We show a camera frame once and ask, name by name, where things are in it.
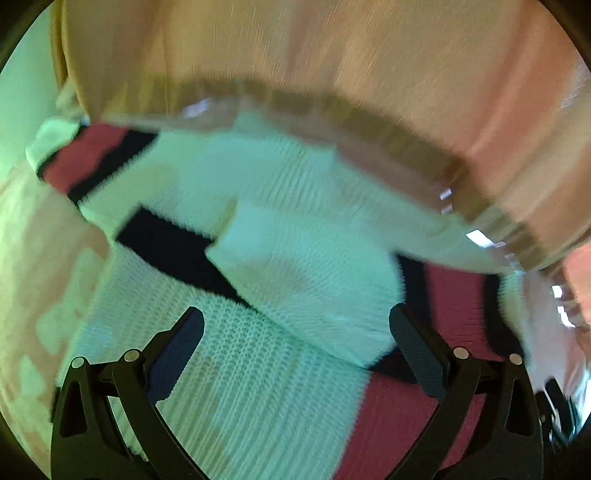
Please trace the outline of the pink curtain with brown hem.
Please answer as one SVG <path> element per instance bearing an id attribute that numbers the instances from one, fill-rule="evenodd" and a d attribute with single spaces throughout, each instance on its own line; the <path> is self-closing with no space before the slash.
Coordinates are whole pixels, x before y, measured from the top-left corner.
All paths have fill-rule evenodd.
<path id="1" fill-rule="evenodd" d="M 252 113 L 525 268 L 590 243 L 586 1 L 57 1 L 50 35 L 93 120 Z"/>

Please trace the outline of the white red black knit sweater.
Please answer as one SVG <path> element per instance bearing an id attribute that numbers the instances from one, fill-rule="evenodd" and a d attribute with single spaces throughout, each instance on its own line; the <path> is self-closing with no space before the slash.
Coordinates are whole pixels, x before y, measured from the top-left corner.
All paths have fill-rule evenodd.
<path id="1" fill-rule="evenodd" d="M 98 227 L 110 259 L 71 353 L 106 362 L 187 308 L 204 337 L 159 405 L 216 479 L 381 479 L 436 401 L 389 329 L 404 304 L 451 346 L 527 354 L 515 273 L 466 272 L 478 248 L 331 148 L 47 120 L 26 156 Z"/>

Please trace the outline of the pink bed sheet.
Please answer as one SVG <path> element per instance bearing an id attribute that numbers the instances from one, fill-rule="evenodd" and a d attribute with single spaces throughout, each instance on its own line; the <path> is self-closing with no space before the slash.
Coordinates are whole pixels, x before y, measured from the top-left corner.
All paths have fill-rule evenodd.
<path id="1" fill-rule="evenodd" d="M 1 412 L 50 472 L 60 369 L 109 256 L 105 235 L 27 163 L 1 181 Z"/>

